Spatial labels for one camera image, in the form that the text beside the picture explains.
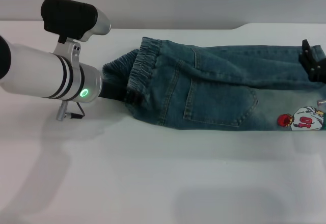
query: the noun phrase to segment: elastic waistband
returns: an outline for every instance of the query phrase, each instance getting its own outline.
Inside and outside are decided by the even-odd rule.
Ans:
[[[143,37],[141,47],[129,75],[127,96],[145,94],[160,47],[161,40]]]

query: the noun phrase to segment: white surface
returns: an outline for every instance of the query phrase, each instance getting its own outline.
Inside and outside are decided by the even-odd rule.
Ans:
[[[0,34],[44,51],[41,22]],[[248,24],[230,31],[112,30],[82,44],[100,68],[141,37],[199,46],[310,44],[326,24]],[[55,121],[59,101],[0,90],[1,224],[229,224],[326,221],[326,132],[178,131],[97,99],[82,120]]]
[[[0,0],[1,20],[41,20],[44,0]],[[114,28],[230,29],[250,22],[325,23],[326,0],[75,0],[101,9]]]

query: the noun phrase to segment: green led light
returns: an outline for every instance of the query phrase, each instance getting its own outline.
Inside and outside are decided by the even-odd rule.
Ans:
[[[84,89],[80,92],[81,97],[85,97],[88,94],[88,89]]]

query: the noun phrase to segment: blue denim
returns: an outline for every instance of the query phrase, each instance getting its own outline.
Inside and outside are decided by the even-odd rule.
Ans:
[[[141,121],[178,129],[320,130],[323,83],[310,82],[301,46],[196,47],[143,38],[140,49],[103,66],[124,85],[127,107]],[[325,58],[320,46],[314,58]]]

